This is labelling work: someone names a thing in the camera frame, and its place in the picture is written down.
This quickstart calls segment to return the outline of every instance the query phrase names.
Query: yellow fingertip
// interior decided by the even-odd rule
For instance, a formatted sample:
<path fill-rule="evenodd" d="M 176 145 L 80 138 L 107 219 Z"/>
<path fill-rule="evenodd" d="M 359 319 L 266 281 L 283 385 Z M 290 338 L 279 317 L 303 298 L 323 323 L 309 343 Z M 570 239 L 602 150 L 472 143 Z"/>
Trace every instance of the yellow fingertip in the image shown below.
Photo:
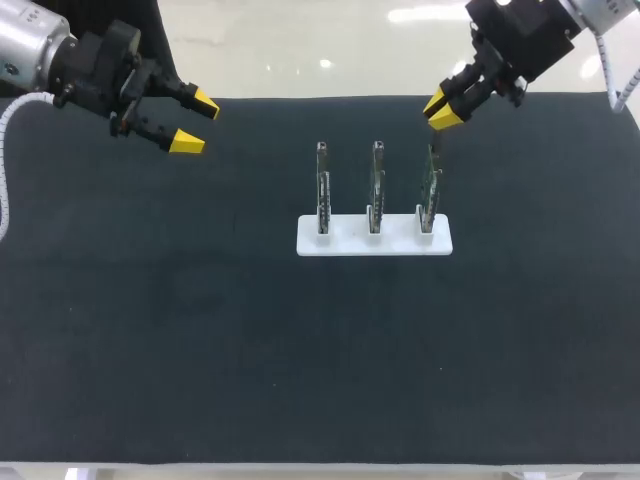
<path fill-rule="evenodd" d="M 431 97 L 431 100 L 429 100 L 429 103 L 427 103 L 427 106 L 424 107 L 424 110 L 422 111 L 422 113 L 426 115 L 427 110 L 429 110 L 433 105 L 435 105 L 436 102 L 438 102 L 442 97 L 444 97 L 444 92 L 442 91 L 441 87 L 438 87 L 438 91 L 435 93 L 433 97 Z"/>
<path fill-rule="evenodd" d="M 461 123 L 464 122 L 454 113 L 451 105 L 448 103 L 429 119 L 429 125 L 435 130 L 444 130 L 445 128 L 460 125 Z"/>
<path fill-rule="evenodd" d="M 215 120 L 216 118 L 218 118 L 218 114 L 220 113 L 220 107 L 218 106 L 218 104 L 216 102 L 211 100 L 208 97 L 208 95 L 202 91 L 202 89 L 200 87 L 198 87 L 198 89 L 196 90 L 196 94 L 194 95 L 194 97 L 197 100 L 201 101 L 202 103 L 206 103 L 210 107 L 215 108 L 216 109 L 216 113 L 214 114 L 213 119 Z"/>
<path fill-rule="evenodd" d="M 204 140 L 200 140 L 179 128 L 173 137 L 169 153 L 202 153 L 203 148 Z"/>

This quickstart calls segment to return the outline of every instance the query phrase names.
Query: white stand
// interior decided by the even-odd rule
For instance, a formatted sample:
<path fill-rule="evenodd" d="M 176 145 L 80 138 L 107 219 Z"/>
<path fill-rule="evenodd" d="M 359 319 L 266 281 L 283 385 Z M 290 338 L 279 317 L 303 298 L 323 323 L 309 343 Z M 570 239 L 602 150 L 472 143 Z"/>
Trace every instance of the white stand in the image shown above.
<path fill-rule="evenodd" d="M 298 219 L 298 255 L 303 257 L 451 255 L 446 215 L 437 214 L 433 233 L 422 233 L 420 215 L 385 213 L 379 234 L 369 233 L 369 216 L 331 215 L 329 233 L 318 233 L 317 215 Z"/>

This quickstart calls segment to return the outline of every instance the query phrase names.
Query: white floor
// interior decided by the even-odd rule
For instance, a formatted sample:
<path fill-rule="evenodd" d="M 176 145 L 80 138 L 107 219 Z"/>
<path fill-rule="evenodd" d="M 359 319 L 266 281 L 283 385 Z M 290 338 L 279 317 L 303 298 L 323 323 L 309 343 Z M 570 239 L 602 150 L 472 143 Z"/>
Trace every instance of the white floor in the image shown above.
<path fill-rule="evenodd" d="M 459 0 L 159 2 L 180 75 L 214 98 L 426 96 L 474 53 Z M 628 47 L 640 44 L 640 15 L 605 39 L 622 90 L 640 66 Z M 531 91 L 604 90 L 593 37 L 574 43 Z M 630 107 L 640 114 L 640 94 Z"/>

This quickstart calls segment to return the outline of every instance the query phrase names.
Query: dark table surface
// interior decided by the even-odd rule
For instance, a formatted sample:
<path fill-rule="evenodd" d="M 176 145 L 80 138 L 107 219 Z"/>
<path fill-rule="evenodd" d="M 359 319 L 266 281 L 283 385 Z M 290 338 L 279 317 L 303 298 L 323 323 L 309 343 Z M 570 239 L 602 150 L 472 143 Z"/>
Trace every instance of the dark table surface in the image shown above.
<path fill-rule="evenodd" d="M 371 144 L 411 212 L 412 97 L 221 101 L 167 156 L 74 108 L 6 142 L 0 461 L 640 463 L 640 135 L 603 94 L 495 99 L 445 138 L 444 258 L 301 258 Z"/>

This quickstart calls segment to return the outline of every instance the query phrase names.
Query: metal cylinder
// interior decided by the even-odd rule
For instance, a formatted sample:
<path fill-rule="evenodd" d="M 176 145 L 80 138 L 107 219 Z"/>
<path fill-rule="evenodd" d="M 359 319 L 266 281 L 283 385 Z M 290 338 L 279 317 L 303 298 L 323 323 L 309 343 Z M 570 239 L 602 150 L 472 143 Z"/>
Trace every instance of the metal cylinder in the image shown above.
<path fill-rule="evenodd" d="M 0 0 L 0 81 L 27 91 L 45 90 L 53 57 L 69 22 L 25 0 Z"/>
<path fill-rule="evenodd" d="M 584 23 L 597 35 L 604 35 L 636 10 L 634 0 L 570 0 Z"/>

